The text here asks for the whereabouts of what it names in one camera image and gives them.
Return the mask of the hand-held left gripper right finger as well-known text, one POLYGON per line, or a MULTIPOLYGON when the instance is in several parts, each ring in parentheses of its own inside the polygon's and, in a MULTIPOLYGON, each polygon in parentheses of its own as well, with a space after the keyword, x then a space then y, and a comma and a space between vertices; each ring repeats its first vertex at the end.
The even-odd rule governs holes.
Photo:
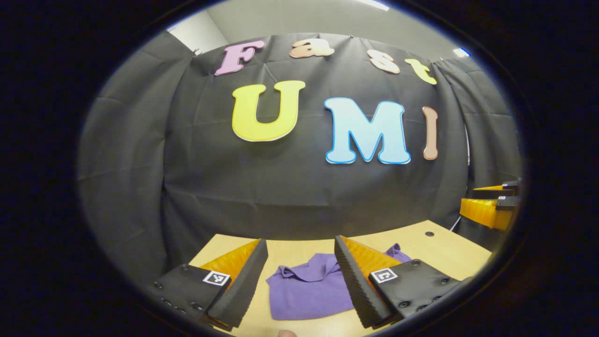
POLYGON ((342 235, 334 254, 364 328, 378 329, 415 315, 462 287, 462 281, 421 259, 400 262, 342 235))

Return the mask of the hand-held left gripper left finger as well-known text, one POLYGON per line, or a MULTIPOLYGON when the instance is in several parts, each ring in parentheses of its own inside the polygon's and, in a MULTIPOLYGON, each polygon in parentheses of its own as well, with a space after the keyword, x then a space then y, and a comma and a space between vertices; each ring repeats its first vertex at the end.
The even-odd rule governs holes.
POLYGON ((257 239, 199 267, 184 263, 147 285, 150 299, 192 326, 239 328, 268 259, 257 239))

